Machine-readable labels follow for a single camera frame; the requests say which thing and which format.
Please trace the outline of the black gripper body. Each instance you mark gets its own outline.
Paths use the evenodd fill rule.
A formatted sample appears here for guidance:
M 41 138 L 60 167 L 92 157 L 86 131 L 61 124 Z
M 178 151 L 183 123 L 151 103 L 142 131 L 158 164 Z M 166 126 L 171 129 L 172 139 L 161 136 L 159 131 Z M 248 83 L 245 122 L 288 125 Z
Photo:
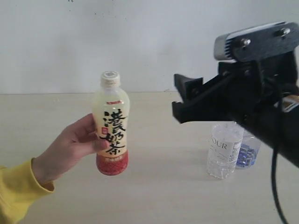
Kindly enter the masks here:
M 201 106 L 202 121 L 243 120 L 259 116 L 268 107 L 291 112 L 299 106 L 295 55 L 278 55 L 239 62 L 216 57 L 218 75 L 208 87 Z

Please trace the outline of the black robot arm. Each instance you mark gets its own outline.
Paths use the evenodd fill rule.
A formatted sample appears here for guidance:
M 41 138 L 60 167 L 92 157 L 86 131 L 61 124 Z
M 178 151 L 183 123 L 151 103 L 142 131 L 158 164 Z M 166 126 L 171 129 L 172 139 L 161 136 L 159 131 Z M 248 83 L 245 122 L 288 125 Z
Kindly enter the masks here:
M 220 62 L 218 74 L 203 78 L 174 75 L 182 101 L 172 103 L 179 123 L 235 121 L 294 165 L 299 163 L 299 111 L 279 108 L 299 93 L 293 54 L 262 61 Z

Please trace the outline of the yellow sleeved forearm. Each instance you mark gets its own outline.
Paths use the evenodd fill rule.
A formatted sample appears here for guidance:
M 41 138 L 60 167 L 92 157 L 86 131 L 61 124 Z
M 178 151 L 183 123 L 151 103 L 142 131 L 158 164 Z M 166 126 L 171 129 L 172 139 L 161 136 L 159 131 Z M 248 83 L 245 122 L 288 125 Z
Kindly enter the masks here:
M 39 198 L 54 192 L 53 181 L 40 184 L 34 176 L 32 161 L 15 167 L 0 167 L 0 222 L 15 224 Z

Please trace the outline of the person's open hand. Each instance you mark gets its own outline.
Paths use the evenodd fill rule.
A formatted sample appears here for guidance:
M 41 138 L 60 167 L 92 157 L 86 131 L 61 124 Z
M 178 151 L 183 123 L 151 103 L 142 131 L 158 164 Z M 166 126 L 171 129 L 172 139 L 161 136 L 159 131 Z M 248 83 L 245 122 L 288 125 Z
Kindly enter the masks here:
M 32 160 L 32 171 L 41 185 L 53 182 L 72 169 L 83 157 L 107 149 L 99 139 L 90 113 L 68 125 L 38 157 Z

